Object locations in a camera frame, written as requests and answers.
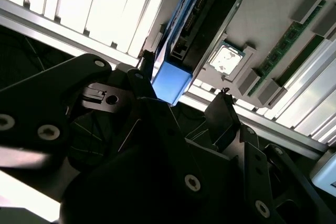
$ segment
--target black cable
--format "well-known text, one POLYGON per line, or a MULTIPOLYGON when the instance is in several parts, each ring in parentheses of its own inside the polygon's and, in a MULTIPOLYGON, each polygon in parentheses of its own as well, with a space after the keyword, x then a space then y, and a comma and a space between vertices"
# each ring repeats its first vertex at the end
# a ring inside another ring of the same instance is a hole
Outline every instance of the black cable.
POLYGON ((101 137, 101 139, 103 140, 103 142, 106 143, 107 141, 106 141, 106 139, 105 139, 103 130, 102 130, 101 127, 100 127, 100 123, 99 123, 99 121, 98 121, 98 119, 97 119, 96 114, 95 114, 95 113, 92 113, 91 115, 92 115, 92 120, 93 120, 93 122, 94 122, 94 124, 95 124, 95 126, 96 126, 96 128, 97 128, 98 133, 99 133, 99 136, 101 137))
POLYGON ((201 126, 202 126, 203 124, 205 124, 205 120, 204 120, 203 122, 201 122, 195 129, 193 129, 193 130, 190 131, 188 134, 186 134, 184 137, 187 138, 190 134, 192 134, 192 133, 194 133, 196 130, 200 129, 201 126))
POLYGON ((91 135, 90 135, 90 143, 89 143, 89 147, 88 147, 88 153, 86 154, 86 157, 84 158, 83 162, 86 163, 87 160, 89 159, 90 157, 90 154, 92 152, 92 141, 93 141, 93 129, 94 129, 94 125, 95 123, 93 122, 92 120, 92 124, 91 124, 91 135))
POLYGON ((44 55, 39 55, 39 57, 40 57, 40 59, 42 60, 45 60, 49 65, 50 65, 50 67, 54 67, 54 66, 56 66, 56 65, 58 65, 57 63, 53 63, 53 62, 51 62, 47 57, 45 57, 44 55))
MULTIPOLYGON (((28 44, 29 44, 29 48, 33 51, 33 54, 37 57, 42 57, 43 59, 45 59, 52 67, 58 65, 58 63, 54 63, 54 62, 51 62, 45 55, 50 53, 51 52, 51 48, 50 47, 47 47, 42 53, 39 53, 36 48, 33 46, 33 43, 34 43, 34 40, 33 41, 29 41, 28 38, 26 36, 24 36, 25 39, 24 41, 27 41, 28 44)), ((64 53, 62 51, 59 51, 60 55, 62 55, 62 58, 63 58, 63 62, 66 61, 65 59, 65 56, 64 56, 64 53)))
POLYGON ((36 70, 39 71, 39 72, 42 71, 42 70, 41 70, 41 67, 38 67, 38 65, 35 64, 35 63, 32 61, 32 59, 27 55, 27 52, 26 52, 23 48, 19 48, 19 47, 13 46, 13 45, 8 45, 8 44, 1 43, 1 42, 0 42, 0 45, 4 45, 4 46, 6 46, 6 47, 15 48, 15 49, 17 49, 17 50, 22 51, 22 52, 26 55, 26 57, 27 57, 27 59, 29 60, 29 62, 36 68, 36 70))

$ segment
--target cable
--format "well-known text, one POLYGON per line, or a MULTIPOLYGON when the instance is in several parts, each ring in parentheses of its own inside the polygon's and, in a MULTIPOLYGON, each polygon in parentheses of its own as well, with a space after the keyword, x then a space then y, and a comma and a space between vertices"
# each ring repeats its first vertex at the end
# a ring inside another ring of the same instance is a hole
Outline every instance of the cable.
POLYGON ((92 125, 91 125, 91 135, 90 135, 90 144, 88 147, 88 153, 86 155, 86 157, 83 159, 83 161, 86 163, 90 157, 90 154, 92 153, 91 148, 92 148, 92 140, 93 140, 93 129, 95 128, 94 125, 95 123, 92 120, 92 125))
POLYGON ((101 127, 100 127, 100 123, 99 123, 98 118, 97 118, 97 116, 96 116, 95 113, 92 113, 92 119, 93 119, 93 122, 94 122, 94 124, 95 124, 97 130, 98 130, 98 133, 99 133, 99 135, 100 135, 100 137, 101 137, 101 140, 102 140, 104 143, 106 143, 106 139, 105 139, 103 130, 102 130, 101 127))
MULTIPOLYGON (((23 48, 21 48, 21 47, 17 47, 17 46, 13 46, 13 45, 8 45, 8 44, 5 44, 5 43, 0 43, 0 45, 4 45, 6 47, 11 47, 11 48, 15 48, 17 50, 20 50, 20 51, 22 51, 27 56, 27 52, 23 48)), ((30 57, 27 57, 27 59, 29 60, 29 62, 31 63, 31 65, 36 68, 36 70, 38 72, 41 71, 41 69, 32 61, 32 59, 30 57)))
MULTIPOLYGON (((80 127, 81 129, 83 129, 84 131, 88 132, 89 134, 91 134, 91 132, 89 130, 87 130, 86 128, 84 128, 82 125, 80 125, 79 123, 75 122, 75 125, 77 125, 78 127, 80 127)), ((97 137, 96 135, 92 134, 92 137, 95 137, 96 139, 103 141, 101 138, 97 137)))
POLYGON ((45 67, 44 67, 44 65, 43 65, 43 63, 42 63, 40 57, 37 55, 37 52, 36 52, 35 48, 32 46, 32 44, 30 43, 30 41, 28 40, 28 38, 27 38, 26 36, 25 36, 25 39, 26 39, 26 41, 28 42, 28 44, 29 44, 29 46, 31 47, 31 49, 33 50, 34 54, 36 55, 36 58, 37 58, 38 61, 40 62, 43 71, 45 71, 46 69, 45 69, 45 67))
MULTIPOLYGON (((73 146, 71 146, 70 148, 72 148, 72 149, 74 149, 74 150, 77 150, 77 151, 79 151, 79 152, 89 152, 89 151, 86 151, 86 150, 81 150, 81 149, 78 149, 78 148, 75 148, 75 147, 73 147, 73 146)), ((90 152, 91 154, 96 154, 96 155, 100 155, 100 156, 103 156, 103 154, 101 154, 101 153, 98 153, 98 152, 90 152)))
POLYGON ((187 136, 185 136, 185 138, 187 138, 190 134, 194 133, 195 131, 197 131, 203 124, 205 123, 205 121, 203 123, 201 123, 199 126, 196 127, 196 129, 194 129, 193 131, 190 131, 187 136))
POLYGON ((194 136, 192 139, 190 139, 191 141, 195 141, 197 138, 199 138, 200 136, 202 136, 205 132, 207 132, 209 129, 206 129, 204 131, 201 131, 200 133, 198 133, 196 136, 194 136))

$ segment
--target green circuit board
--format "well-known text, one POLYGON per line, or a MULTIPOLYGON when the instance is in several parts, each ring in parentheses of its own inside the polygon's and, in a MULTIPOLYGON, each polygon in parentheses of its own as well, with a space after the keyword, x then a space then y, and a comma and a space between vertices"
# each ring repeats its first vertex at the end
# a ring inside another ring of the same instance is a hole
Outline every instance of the green circuit board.
POLYGON ((253 93, 260 87, 262 82, 271 73, 271 71, 280 62, 280 60, 286 55, 292 45, 297 41, 297 39, 301 36, 303 31, 309 26, 309 24, 314 20, 314 18, 321 11, 325 4, 326 1, 322 0, 303 24, 293 22, 290 25, 285 34, 272 49, 271 53, 262 62, 260 67, 256 69, 257 73, 260 76, 260 79, 248 93, 249 97, 253 95, 253 93))
POLYGON ((315 35, 306 47, 297 55, 294 61, 288 66, 284 73, 282 73, 282 75, 276 80, 276 83, 283 87, 323 41, 323 37, 315 35))

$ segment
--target blue component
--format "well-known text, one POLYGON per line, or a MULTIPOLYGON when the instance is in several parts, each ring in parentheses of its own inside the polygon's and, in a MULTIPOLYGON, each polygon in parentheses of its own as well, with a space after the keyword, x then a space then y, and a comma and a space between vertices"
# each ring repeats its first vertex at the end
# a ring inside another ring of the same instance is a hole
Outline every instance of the blue component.
POLYGON ((156 52, 156 59, 158 61, 162 60, 163 63, 152 85, 157 97, 172 105, 177 104, 184 90, 190 84, 192 74, 169 63, 169 56, 172 51, 172 46, 179 37, 196 1, 197 0, 180 0, 156 52))
POLYGON ((176 105, 191 79, 191 73, 163 62, 152 85, 159 99, 176 105))

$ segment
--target black metal bracket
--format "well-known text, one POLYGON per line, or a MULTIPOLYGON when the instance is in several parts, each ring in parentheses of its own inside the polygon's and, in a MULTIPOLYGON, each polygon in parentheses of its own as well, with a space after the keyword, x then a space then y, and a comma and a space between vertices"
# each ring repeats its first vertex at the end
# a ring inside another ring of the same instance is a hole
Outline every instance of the black metal bracket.
POLYGON ((336 223, 336 217, 279 146, 245 143, 245 199, 263 223, 336 223))
POLYGON ((68 115, 82 89, 106 81, 111 66, 85 54, 0 91, 0 167, 60 164, 69 144, 68 115))
POLYGON ((141 120, 148 130, 148 148, 160 154, 170 167, 173 183, 187 199, 202 199, 207 195, 206 183, 186 143, 169 105, 158 100, 148 78, 137 69, 127 72, 134 96, 140 102, 141 120), (186 186, 188 175, 195 177, 200 188, 186 186))

